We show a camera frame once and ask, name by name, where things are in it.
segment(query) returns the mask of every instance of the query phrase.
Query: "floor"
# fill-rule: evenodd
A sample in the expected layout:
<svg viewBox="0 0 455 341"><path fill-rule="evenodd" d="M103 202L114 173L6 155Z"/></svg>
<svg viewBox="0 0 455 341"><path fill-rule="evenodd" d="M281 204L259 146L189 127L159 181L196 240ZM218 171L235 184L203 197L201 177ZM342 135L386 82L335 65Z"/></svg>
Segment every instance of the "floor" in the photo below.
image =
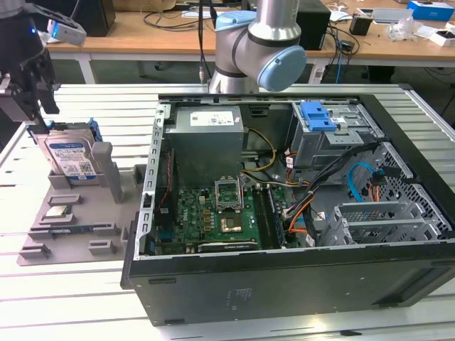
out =
<svg viewBox="0 0 455 341"><path fill-rule="evenodd" d="M57 81L63 84L84 83L77 62L72 60L53 61ZM163 62L163 70L156 70L155 63L144 62L147 76L141 78L138 74L137 62L132 61L94 61L93 70L99 83L196 83L198 78L198 63ZM311 66L307 66L299 83L307 83ZM334 83L337 67L332 67L324 83ZM341 81L344 83L369 83L368 69L363 66L351 65L342 67ZM439 114L455 94L455 71L450 69L424 69L420 67L396 67L392 76L393 83L407 83L414 88ZM455 122L455 100L446 108L444 118L450 123ZM8 119L0 115L0 150L6 145L16 130L17 124L8 123Z"/></svg>

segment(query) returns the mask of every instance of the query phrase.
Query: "green circuit board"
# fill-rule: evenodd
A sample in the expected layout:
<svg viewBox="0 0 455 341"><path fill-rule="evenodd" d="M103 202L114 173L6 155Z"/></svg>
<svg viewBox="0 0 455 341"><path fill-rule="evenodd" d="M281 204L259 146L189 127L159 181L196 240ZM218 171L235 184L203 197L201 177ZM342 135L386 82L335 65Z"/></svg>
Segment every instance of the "green circuit board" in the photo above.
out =
<svg viewBox="0 0 455 341"><path fill-rule="evenodd" d="M281 213L287 207L285 193L282 188L274 188L273 192L277 211ZM236 199L235 189L220 191L220 200L223 202ZM243 209L238 213L216 210L215 188L180 190L174 240L186 243L256 242L260 248L252 189L244 189Z"/></svg>

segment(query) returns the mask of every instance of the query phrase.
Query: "motherboard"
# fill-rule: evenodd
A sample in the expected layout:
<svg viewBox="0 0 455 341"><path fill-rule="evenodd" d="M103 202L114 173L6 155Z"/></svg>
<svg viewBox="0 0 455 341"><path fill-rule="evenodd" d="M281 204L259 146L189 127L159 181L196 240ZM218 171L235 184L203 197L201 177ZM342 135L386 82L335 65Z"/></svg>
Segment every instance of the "motherboard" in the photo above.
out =
<svg viewBox="0 0 455 341"><path fill-rule="evenodd" d="M284 244L281 187L236 188L226 183L178 192L173 229L159 230L157 252L175 254L271 249Z"/></svg>

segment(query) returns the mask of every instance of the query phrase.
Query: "white box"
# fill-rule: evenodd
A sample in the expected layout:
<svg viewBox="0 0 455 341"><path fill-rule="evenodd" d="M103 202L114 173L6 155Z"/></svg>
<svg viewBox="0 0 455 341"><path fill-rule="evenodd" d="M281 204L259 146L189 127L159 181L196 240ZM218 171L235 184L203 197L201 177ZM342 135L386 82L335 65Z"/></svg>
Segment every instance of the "white box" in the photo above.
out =
<svg viewBox="0 0 455 341"><path fill-rule="evenodd" d="M446 29L455 32L455 21L448 21L446 23Z"/></svg>
<svg viewBox="0 0 455 341"><path fill-rule="evenodd" d="M455 34L448 30L438 30L429 39L440 46L455 46Z"/></svg>

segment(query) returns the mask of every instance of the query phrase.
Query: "blue box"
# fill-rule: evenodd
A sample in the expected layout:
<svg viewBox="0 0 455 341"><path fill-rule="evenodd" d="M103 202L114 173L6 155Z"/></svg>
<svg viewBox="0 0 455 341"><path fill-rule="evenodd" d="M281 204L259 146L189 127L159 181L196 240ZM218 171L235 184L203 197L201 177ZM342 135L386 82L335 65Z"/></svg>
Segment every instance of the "blue box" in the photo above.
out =
<svg viewBox="0 0 455 341"><path fill-rule="evenodd" d="M417 20L438 20L449 21L454 13L454 7L445 2L428 1L410 1L407 5L408 9L413 9L412 17Z"/></svg>

